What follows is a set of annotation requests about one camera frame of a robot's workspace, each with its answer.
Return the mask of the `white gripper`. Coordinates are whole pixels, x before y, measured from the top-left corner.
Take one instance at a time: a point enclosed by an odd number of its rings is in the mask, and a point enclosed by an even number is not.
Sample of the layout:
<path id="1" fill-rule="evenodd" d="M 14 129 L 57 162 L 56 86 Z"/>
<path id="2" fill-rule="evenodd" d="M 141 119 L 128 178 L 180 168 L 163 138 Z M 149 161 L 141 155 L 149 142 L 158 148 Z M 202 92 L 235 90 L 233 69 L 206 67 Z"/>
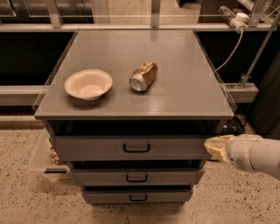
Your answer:
<path id="1" fill-rule="evenodd" d="M 250 162 L 253 144 L 260 140 L 259 135 L 242 134 L 210 137 L 204 142 L 206 151 L 222 163 L 229 163 L 237 170 L 255 173 Z"/>

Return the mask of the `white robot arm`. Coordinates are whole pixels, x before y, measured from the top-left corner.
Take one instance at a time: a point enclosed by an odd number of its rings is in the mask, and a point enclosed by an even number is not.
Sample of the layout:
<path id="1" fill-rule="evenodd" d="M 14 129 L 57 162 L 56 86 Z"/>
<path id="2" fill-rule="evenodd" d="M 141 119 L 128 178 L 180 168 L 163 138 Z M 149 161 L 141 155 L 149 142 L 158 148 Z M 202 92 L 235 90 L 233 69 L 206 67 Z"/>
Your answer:
<path id="1" fill-rule="evenodd" d="M 239 171 L 280 179 L 280 140 L 255 134 L 225 135 L 208 138 L 204 146 L 210 155 Z"/>

